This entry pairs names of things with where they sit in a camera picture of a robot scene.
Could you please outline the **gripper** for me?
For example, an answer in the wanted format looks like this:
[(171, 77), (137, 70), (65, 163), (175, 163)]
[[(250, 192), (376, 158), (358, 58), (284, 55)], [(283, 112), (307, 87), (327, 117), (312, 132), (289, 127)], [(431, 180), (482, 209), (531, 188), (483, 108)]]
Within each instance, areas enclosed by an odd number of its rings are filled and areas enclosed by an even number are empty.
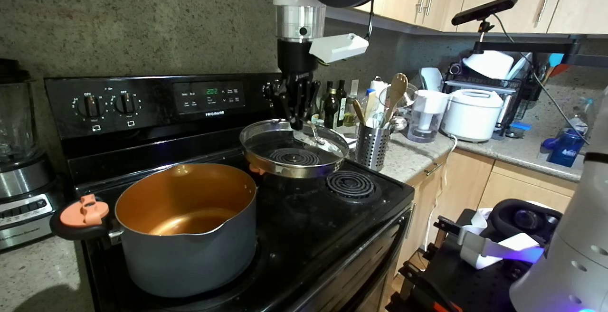
[[(289, 122), (293, 130), (301, 130), (310, 121), (321, 82), (313, 80), (318, 59), (310, 54), (312, 42), (276, 41), (277, 66), (282, 76), (272, 87), (272, 102), (277, 117)], [(297, 86), (292, 81), (302, 80)]]

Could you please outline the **glass pot lid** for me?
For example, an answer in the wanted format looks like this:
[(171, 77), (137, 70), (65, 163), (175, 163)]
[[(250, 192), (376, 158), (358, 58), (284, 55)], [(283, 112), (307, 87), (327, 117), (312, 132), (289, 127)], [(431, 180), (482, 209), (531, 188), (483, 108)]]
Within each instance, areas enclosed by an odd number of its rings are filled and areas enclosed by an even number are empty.
[[(307, 123), (301, 130), (293, 130), (289, 122), (282, 119), (250, 124), (241, 131), (239, 139), (252, 167), (291, 179), (326, 177), (340, 169), (350, 151), (347, 141), (332, 129)], [(269, 159), (269, 154), (278, 148), (312, 151), (321, 163), (298, 166)]]

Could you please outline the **grey pot with copper inside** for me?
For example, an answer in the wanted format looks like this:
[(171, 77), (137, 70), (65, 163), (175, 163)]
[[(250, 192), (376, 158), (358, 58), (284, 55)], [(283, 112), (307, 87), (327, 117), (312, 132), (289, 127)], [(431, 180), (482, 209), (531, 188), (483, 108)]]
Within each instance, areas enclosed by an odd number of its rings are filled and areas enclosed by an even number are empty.
[(120, 225), (131, 280), (146, 293), (181, 298), (228, 284), (256, 255), (257, 185), (221, 163), (186, 163), (131, 184), (114, 208), (87, 194), (58, 209), (52, 232), (65, 240), (108, 236)]

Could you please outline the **dark glass bottle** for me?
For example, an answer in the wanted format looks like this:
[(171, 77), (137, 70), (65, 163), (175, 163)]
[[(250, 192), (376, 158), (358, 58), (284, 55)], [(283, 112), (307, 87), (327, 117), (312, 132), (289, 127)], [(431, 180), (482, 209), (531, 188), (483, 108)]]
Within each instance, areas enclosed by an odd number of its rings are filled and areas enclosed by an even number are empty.
[(347, 93), (345, 91), (345, 80), (339, 80), (336, 93), (339, 109), (337, 111), (336, 127), (343, 126), (345, 108), (347, 104)]
[(333, 82), (328, 81), (326, 83), (326, 95), (323, 100), (323, 125), (326, 128), (336, 128), (338, 110), (337, 90), (334, 88)]

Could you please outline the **oil bottle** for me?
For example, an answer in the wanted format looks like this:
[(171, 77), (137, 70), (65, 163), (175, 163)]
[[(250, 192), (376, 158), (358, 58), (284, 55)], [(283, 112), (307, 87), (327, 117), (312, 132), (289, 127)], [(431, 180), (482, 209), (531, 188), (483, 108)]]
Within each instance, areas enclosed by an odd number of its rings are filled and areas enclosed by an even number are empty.
[(356, 115), (354, 109), (354, 100), (358, 97), (358, 85), (359, 80), (355, 79), (351, 81), (350, 91), (347, 94), (346, 107), (344, 112), (343, 126), (353, 127), (356, 125), (358, 121), (358, 117)]

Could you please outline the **coil burner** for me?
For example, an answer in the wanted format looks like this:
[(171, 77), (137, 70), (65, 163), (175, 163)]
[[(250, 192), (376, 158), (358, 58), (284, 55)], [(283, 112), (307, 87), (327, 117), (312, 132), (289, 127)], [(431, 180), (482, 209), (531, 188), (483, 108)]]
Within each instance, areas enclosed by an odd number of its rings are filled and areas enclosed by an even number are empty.
[(271, 152), (268, 158), (275, 162), (298, 166), (316, 166), (321, 163), (317, 154), (300, 148), (278, 148)]
[(333, 197), (345, 202), (364, 204), (377, 198), (377, 184), (361, 173), (341, 170), (325, 178), (325, 185)]

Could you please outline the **wooden spatula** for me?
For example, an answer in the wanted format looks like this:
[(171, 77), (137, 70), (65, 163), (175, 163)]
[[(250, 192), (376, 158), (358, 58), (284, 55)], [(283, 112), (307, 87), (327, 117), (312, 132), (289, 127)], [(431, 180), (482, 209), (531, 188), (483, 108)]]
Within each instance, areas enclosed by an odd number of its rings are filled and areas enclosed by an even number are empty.
[(352, 98), (352, 106), (356, 112), (357, 118), (359, 119), (359, 123), (361, 125), (365, 126), (365, 124), (366, 124), (365, 113), (363, 113), (362, 105), (356, 97)]

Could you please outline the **white bottle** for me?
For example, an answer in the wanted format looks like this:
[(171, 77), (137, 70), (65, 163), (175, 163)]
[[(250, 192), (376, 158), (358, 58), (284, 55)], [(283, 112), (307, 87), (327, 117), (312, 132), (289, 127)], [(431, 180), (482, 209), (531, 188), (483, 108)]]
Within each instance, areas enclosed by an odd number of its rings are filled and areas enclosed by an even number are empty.
[(382, 80), (380, 76), (376, 76), (370, 84), (370, 89), (373, 89), (373, 93), (370, 93), (368, 100), (368, 108), (372, 114), (384, 111), (384, 105), (386, 102), (388, 83)]

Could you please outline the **perforated steel utensil holder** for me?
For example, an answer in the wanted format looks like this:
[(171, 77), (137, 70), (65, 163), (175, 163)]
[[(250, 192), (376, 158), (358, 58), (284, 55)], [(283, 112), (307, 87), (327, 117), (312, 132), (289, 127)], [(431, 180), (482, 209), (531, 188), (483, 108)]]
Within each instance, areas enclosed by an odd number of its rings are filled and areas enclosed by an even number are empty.
[(368, 169), (382, 170), (389, 148), (390, 135), (390, 129), (371, 128), (359, 124), (354, 160)]

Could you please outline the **wooden spoon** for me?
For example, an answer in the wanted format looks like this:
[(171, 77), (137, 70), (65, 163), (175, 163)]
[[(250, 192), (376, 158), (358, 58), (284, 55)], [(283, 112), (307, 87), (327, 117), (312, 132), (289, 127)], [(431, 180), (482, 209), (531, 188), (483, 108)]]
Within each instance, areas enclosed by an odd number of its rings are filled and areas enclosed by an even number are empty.
[(393, 117), (397, 104), (403, 98), (406, 89), (408, 88), (408, 77), (403, 73), (397, 73), (393, 76), (390, 85), (386, 89), (386, 97), (384, 104), (384, 115), (380, 126), (387, 129), (390, 119)]

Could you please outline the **black electric stove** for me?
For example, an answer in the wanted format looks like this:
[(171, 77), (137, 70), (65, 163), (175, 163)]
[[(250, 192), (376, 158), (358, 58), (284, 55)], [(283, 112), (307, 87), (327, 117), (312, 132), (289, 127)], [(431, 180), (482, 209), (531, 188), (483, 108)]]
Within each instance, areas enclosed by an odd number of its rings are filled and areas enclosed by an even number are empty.
[[(356, 204), (332, 196), (329, 175), (291, 179), (252, 167), (239, 135), (250, 124), (276, 119), (261, 89), (280, 79), (279, 73), (44, 79), (74, 185), (67, 205), (94, 194), (114, 208), (131, 184), (186, 163), (233, 166), (257, 186), (256, 255), (241, 275), (211, 291), (168, 298), (141, 290), (128, 273), (115, 220), (108, 236), (78, 240), (95, 312), (378, 310), (408, 230), (414, 190), (345, 159), (337, 171), (364, 174), (380, 191)], [(134, 114), (115, 109), (123, 92), (135, 95)], [(102, 96), (101, 117), (78, 113), (76, 100), (85, 93)]]

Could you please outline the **water filter pitcher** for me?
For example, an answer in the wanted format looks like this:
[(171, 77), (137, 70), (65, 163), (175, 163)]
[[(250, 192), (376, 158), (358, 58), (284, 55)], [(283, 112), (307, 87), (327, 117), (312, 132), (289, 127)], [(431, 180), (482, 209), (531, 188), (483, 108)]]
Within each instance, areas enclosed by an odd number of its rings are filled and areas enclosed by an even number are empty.
[(449, 95), (419, 90), (415, 95), (407, 138), (417, 143), (433, 142), (449, 102)]

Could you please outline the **white rice cooker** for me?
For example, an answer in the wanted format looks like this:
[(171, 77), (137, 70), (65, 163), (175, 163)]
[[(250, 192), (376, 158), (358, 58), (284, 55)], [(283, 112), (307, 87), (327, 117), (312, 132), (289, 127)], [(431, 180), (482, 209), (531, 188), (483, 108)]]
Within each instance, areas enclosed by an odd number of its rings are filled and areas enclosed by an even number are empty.
[(449, 94), (441, 130), (468, 142), (491, 139), (504, 101), (495, 91), (460, 89)]

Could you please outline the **wooden base cabinets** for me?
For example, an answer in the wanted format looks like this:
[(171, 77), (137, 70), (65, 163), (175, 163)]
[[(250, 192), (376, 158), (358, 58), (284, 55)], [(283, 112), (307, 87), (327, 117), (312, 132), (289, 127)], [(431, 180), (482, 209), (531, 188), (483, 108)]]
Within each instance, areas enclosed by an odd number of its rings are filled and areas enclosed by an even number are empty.
[(456, 150), (434, 162), (444, 162), (431, 176), (423, 170), (408, 181), (415, 189), (409, 232), (401, 245), (397, 267), (435, 239), (429, 219), (458, 219), (466, 208), (491, 208), (508, 198), (540, 202), (563, 212), (577, 183), (523, 165)]

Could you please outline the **white bowl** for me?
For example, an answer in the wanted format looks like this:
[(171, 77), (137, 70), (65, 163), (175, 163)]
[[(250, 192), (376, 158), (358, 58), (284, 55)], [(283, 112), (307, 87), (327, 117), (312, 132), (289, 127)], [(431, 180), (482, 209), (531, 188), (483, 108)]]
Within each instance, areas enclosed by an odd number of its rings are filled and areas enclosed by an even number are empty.
[(485, 50), (482, 54), (471, 54), (462, 59), (469, 69), (493, 80), (506, 79), (514, 58), (499, 51)]

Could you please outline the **black dish rack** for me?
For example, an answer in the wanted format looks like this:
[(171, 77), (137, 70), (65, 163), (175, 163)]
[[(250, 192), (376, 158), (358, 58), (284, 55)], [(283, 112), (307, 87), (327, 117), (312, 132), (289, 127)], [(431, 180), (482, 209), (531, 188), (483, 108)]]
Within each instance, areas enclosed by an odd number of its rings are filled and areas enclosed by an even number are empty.
[(524, 104), (523, 108), (520, 107), (523, 101), (538, 98), (541, 89), (532, 79), (532, 72), (536, 67), (539, 67), (538, 54), (528, 52), (512, 65), (506, 79), (493, 80), (469, 69), (461, 59), (459, 63), (450, 65), (445, 73), (442, 89), (448, 94), (457, 89), (480, 89), (498, 93), (503, 100), (503, 110), (494, 133), (504, 137), (510, 124), (525, 115), (527, 104)]

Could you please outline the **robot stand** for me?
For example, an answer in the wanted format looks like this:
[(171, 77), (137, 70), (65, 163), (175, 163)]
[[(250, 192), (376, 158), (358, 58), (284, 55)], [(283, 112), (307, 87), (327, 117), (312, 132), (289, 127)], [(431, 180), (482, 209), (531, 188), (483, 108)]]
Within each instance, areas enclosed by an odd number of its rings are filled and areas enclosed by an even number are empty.
[(438, 236), (443, 236), (441, 246), (430, 246), (425, 271), (413, 268), (405, 262), (399, 270), (406, 275), (402, 288), (393, 293), (386, 306), (387, 312), (449, 312), (439, 303), (433, 284), (461, 312), (515, 312), (510, 301), (509, 288), (530, 269), (531, 264), (515, 260), (500, 260), (484, 269), (474, 269), (460, 258), (456, 228), (470, 221), (474, 210), (465, 209), (457, 222), (439, 216), (434, 223)]

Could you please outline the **black headset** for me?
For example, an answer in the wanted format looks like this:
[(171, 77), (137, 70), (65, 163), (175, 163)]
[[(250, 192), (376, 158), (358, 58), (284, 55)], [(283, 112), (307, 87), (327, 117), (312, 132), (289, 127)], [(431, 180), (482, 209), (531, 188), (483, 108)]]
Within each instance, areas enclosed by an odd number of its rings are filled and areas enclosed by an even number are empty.
[(524, 233), (544, 247), (551, 241), (562, 216), (552, 208), (510, 198), (494, 206), (488, 225), (501, 240)]

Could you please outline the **blue bottle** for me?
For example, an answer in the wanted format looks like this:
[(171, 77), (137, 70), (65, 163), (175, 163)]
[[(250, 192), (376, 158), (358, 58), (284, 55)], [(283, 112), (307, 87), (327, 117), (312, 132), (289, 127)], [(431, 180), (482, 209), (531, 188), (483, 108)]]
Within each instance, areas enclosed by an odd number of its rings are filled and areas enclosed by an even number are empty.
[(549, 150), (548, 162), (572, 167), (584, 143), (580, 133), (569, 128), (561, 132), (559, 137), (545, 139), (541, 145)]

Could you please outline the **clear plastic bottle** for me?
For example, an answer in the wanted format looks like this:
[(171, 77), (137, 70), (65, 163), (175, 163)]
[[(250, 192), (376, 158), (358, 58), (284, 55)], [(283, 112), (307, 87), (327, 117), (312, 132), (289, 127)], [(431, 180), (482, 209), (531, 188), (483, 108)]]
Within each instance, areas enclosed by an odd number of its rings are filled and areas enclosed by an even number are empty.
[(575, 115), (567, 122), (570, 128), (580, 133), (583, 137), (586, 136), (590, 128), (590, 114), (592, 113), (593, 105), (594, 100), (592, 98), (582, 96)]

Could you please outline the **blender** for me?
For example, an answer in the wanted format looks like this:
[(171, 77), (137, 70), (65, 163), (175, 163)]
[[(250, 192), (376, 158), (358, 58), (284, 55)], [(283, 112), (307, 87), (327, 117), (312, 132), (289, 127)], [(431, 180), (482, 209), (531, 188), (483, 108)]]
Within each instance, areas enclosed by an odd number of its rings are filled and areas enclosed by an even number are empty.
[(17, 60), (0, 58), (0, 252), (49, 236), (61, 197), (38, 143), (31, 76)]

